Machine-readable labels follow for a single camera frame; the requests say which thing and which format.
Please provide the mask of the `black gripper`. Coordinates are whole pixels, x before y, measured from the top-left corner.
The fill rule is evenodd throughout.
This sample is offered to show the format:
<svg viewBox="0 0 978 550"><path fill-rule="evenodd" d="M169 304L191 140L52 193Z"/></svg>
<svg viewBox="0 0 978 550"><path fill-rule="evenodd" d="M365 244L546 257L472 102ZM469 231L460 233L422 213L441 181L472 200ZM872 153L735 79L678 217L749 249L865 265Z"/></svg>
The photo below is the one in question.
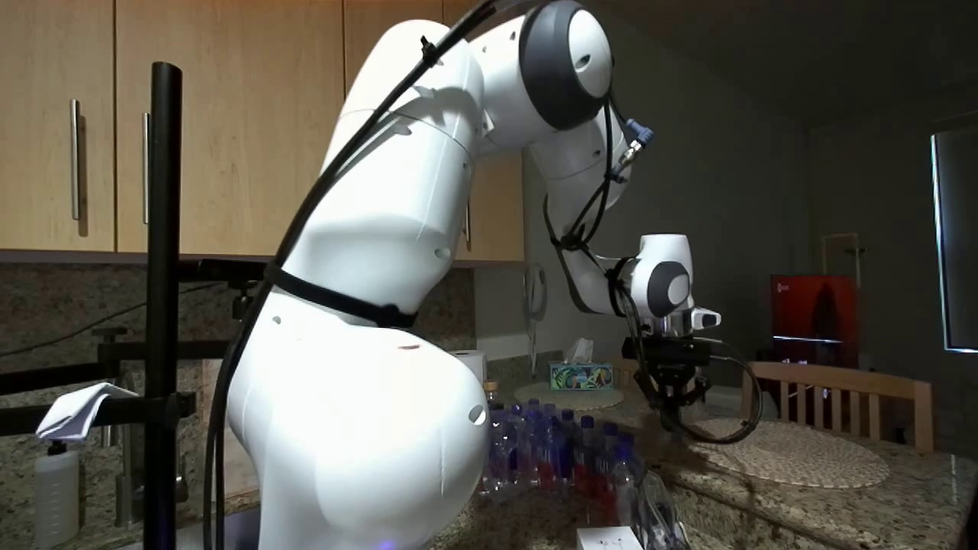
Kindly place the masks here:
<svg viewBox="0 0 978 550"><path fill-rule="evenodd" d="M678 335L678 340L660 340L660 335L629 335L623 344L623 357L636 364L636 386L642 388L645 404L660 415L669 419L671 411L666 400L688 400L678 408L678 419L686 425L697 425L708 415L707 411L707 393L708 383L704 379L704 371L714 357L714 347Z"/></svg>

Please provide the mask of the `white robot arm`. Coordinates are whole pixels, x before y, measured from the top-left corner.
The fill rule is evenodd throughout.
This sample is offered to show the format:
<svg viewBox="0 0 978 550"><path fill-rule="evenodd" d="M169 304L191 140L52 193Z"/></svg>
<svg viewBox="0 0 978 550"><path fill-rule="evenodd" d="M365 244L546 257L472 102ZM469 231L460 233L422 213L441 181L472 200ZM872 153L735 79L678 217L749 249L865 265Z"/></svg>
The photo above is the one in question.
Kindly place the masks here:
<svg viewBox="0 0 978 550"><path fill-rule="evenodd" d="M483 379L411 324L455 262L485 157L536 163L580 308L632 320L638 347L721 324L695 304L682 235L649 235L632 257L587 251L645 145L613 113L611 44L578 0L522 16L483 0L455 26L408 18L376 41L228 361L259 550L420 550L472 502L489 451Z"/></svg>

